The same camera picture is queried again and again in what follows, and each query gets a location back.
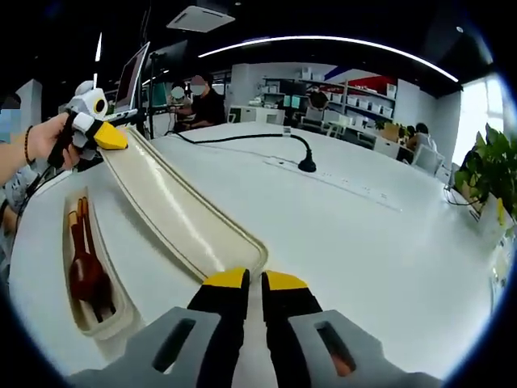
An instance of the long white tray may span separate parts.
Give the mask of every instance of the long white tray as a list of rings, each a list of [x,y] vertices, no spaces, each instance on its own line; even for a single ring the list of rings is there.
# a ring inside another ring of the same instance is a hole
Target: long white tray
[[[201,280],[235,267],[257,275],[266,247],[201,196],[132,126],[128,148],[101,151],[145,223]]]

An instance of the window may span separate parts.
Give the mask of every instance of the window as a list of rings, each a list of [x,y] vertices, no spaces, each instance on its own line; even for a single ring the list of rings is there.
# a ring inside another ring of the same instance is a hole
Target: window
[[[452,162],[461,166],[476,142],[477,133],[486,135],[485,124],[502,132],[502,89],[497,75],[463,85],[460,125]]]

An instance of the human hand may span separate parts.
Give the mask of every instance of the human hand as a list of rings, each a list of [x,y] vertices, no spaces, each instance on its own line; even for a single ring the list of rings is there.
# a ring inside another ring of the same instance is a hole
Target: human hand
[[[67,119],[68,113],[61,113],[44,123],[35,125],[31,129],[27,142],[27,155],[29,159],[48,158],[56,144],[57,137],[65,127]],[[79,162],[78,152],[71,144],[67,150],[63,150],[63,158],[65,160],[63,167],[66,170],[70,170]]]

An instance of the power outlet strip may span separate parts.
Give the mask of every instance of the power outlet strip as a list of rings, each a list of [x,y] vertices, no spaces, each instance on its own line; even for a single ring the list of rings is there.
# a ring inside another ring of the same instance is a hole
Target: power outlet strip
[[[267,158],[265,160],[265,163],[278,168],[282,168],[287,171],[295,172],[297,174],[306,176],[310,179],[319,180],[322,183],[326,183],[330,186],[334,186],[335,188],[340,188],[347,192],[351,192],[352,194],[356,194],[357,196],[362,196],[367,200],[372,200],[373,202],[382,205],[388,209],[395,210],[396,212],[402,211],[402,207],[399,204],[397,204],[396,201],[390,198],[386,193],[379,192],[368,186],[357,184],[353,181],[353,179],[332,175],[328,172],[303,172],[298,169],[298,166],[295,163],[275,157]]]

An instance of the ceiling light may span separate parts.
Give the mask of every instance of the ceiling light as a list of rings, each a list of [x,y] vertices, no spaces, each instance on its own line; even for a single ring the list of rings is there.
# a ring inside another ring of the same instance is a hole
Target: ceiling light
[[[103,33],[101,32],[99,35],[99,42],[97,43],[97,51],[95,52],[95,61],[100,61],[100,50],[103,42]]]
[[[366,40],[359,40],[359,39],[352,39],[352,38],[342,38],[339,36],[318,36],[318,35],[309,35],[309,36],[279,36],[276,38],[264,38],[264,39],[256,39],[256,40],[248,40],[247,42],[242,42],[238,44],[232,44],[231,46],[226,46],[223,48],[219,48],[217,50],[209,51],[208,53],[204,53],[201,55],[198,55],[198,58],[207,57],[208,55],[217,54],[222,51],[227,51],[231,49],[237,49],[239,47],[249,46],[252,44],[261,44],[261,43],[267,43],[267,42],[278,42],[282,40],[334,40],[338,42],[346,42],[346,43],[355,43],[355,44],[363,44],[365,46],[375,47],[376,49],[383,49],[386,51],[390,51],[391,53],[396,53],[399,55],[402,55],[404,57],[408,57],[409,59],[412,59],[413,61],[417,61],[422,63],[423,65],[432,68],[433,70],[436,70],[440,74],[444,75],[445,77],[451,79],[454,82],[458,82],[458,78],[454,77],[453,75],[449,74],[447,71],[440,69],[437,65],[433,65],[432,63],[426,61],[425,59],[419,58],[413,54],[406,53],[404,51],[401,51],[397,48],[384,46],[383,44],[368,42]]]

